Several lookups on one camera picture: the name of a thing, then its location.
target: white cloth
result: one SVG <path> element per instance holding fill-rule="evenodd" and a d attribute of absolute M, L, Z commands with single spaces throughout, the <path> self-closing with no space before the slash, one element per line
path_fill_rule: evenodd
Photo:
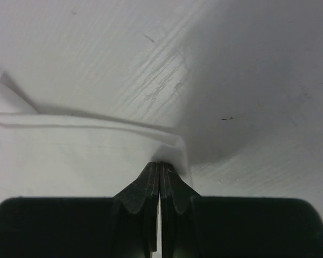
<path fill-rule="evenodd" d="M 149 161 L 191 185 L 181 137 L 113 121 L 37 114 L 0 84 L 0 202 L 14 196 L 113 196 Z"/>

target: white textured surface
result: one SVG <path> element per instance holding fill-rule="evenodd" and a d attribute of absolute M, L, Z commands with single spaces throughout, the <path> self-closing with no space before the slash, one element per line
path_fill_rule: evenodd
<path fill-rule="evenodd" d="M 201 194 L 323 217 L 323 0 L 0 0 L 0 67 L 41 113 L 181 134 Z"/>
<path fill-rule="evenodd" d="M 114 196 L 150 161 L 168 161 L 192 186 L 181 137 L 145 127 L 36 114 L 0 84 L 0 192 Z"/>

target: white fabric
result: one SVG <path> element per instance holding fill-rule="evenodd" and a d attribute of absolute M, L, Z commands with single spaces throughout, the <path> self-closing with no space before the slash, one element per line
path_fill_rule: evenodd
<path fill-rule="evenodd" d="M 0 84 L 0 202 L 13 196 L 113 196 L 151 160 L 191 185 L 181 137 L 149 128 L 37 114 Z"/>

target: dark speck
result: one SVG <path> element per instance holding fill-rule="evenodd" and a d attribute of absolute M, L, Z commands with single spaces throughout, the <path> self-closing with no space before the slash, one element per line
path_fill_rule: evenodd
<path fill-rule="evenodd" d="M 145 36 L 145 38 L 147 38 L 148 40 L 150 40 L 153 44 L 155 43 L 155 41 L 151 37 L 147 36 L 146 34 L 144 34 L 144 36 Z"/>

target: scratch mark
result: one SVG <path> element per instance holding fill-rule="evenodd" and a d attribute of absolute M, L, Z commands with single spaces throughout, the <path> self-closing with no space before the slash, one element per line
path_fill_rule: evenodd
<path fill-rule="evenodd" d="M 307 99 L 310 99 L 311 96 L 308 94 L 308 93 L 305 93 L 304 96 L 307 98 Z"/>
<path fill-rule="evenodd" d="M 297 127 L 298 126 L 298 124 L 291 118 L 291 121 L 292 121 L 292 124 L 295 126 L 295 127 Z"/>
<path fill-rule="evenodd" d="M 188 68 L 188 65 L 187 65 L 187 62 L 185 60 L 185 56 L 183 55 L 182 51 L 179 51 L 179 55 L 181 56 L 182 58 L 182 63 L 184 64 L 184 68 L 186 69 L 186 75 L 183 77 L 183 79 L 177 83 L 175 86 L 174 86 L 174 90 L 173 90 L 173 93 L 177 94 L 177 96 L 180 98 L 181 94 L 180 94 L 180 88 L 188 81 L 188 78 L 189 78 L 189 75 L 190 75 L 190 69 Z"/>
<path fill-rule="evenodd" d="M 180 63 L 178 66 L 174 67 L 173 70 L 171 71 L 171 73 L 169 73 L 166 77 L 164 77 L 159 83 L 158 83 L 158 87 L 156 90 L 154 90 L 151 94 L 149 94 L 145 100 L 151 98 L 151 103 L 148 105 L 148 108 L 147 110 L 151 109 L 154 102 L 157 100 L 157 95 L 167 86 L 167 84 L 169 83 L 169 81 L 171 80 L 173 74 L 177 71 L 177 69 L 179 68 L 179 66 L 181 65 L 182 63 Z M 162 105 L 160 105 L 156 111 L 154 112 L 153 115 L 157 114 L 159 112 L 159 110 L 161 108 L 164 107 L 164 105 L 167 103 L 167 101 L 165 101 Z M 144 117 L 147 115 L 147 112 L 141 117 L 142 119 L 144 119 Z"/>
<path fill-rule="evenodd" d="M 202 4 L 202 5 L 199 5 L 197 9 L 202 10 L 204 7 L 205 5 Z M 136 81 L 146 73 L 146 68 L 151 67 L 158 60 L 160 55 L 167 48 L 169 48 L 169 45 L 174 42 L 175 38 L 179 35 L 179 32 L 182 31 L 184 28 L 186 28 L 188 21 L 192 18 L 193 15 L 195 15 L 195 13 L 196 12 L 189 15 L 187 18 L 182 19 L 177 24 L 172 26 L 172 29 L 168 30 L 163 40 L 163 43 L 164 43 L 163 47 L 155 49 L 155 51 L 153 51 L 152 54 L 149 54 L 149 56 L 146 58 L 146 62 L 144 62 L 144 64 L 140 66 L 139 71 L 136 71 L 136 73 L 132 73 L 131 76 L 127 78 L 127 83 L 125 83 L 126 84 L 125 90 L 129 88 L 131 85 L 134 85 Z M 158 71 L 158 69 L 160 69 L 160 67 L 162 67 L 167 61 L 169 61 L 170 58 L 171 58 L 170 55 L 168 55 L 161 63 L 157 64 L 157 67 L 153 69 L 153 71 L 150 74 L 148 74 L 147 76 L 144 75 L 145 80 L 140 86 L 142 90 L 144 90 L 145 88 L 144 86 L 145 82 L 148 81 L 151 77 L 153 77 L 153 75 Z M 134 95 L 137 96 L 141 94 L 142 90 L 140 90 L 139 92 L 135 92 Z M 129 101 L 130 98 L 131 98 L 131 95 L 127 95 L 127 97 L 123 99 L 121 102 L 117 102 L 117 105 L 120 105 L 121 109 L 127 108 L 134 101 L 136 97 L 133 100 Z"/>
<path fill-rule="evenodd" d="M 140 84 L 138 94 L 135 94 L 135 97 L 133 98 L 129 97 L 130 100 L 128 101 L 127 99 L 128 102 L 126 101 L 126 103 L 123 105 L 123 108 L 126 108 L 131 103 L 133 103 L 133 101 L 135 101 L 135 99 L 149 86 L 149 84 L 151 84 L 167 68 L 167 66 L 174 59 L 175 56 L 172 58 L 167 56 L 167 58 L 165 58 L 155 69 L 153 69 L 152 72 L 150 72 L 148 76 L 144 79 L 144 81 Z"/>
<path fill-rule="evenodd" d="M 153 44 L 155 43 L 155 41 L 151 37 L 147 36 L 146 34 L 144 34 L 144 37 L 150 40 Z"/>

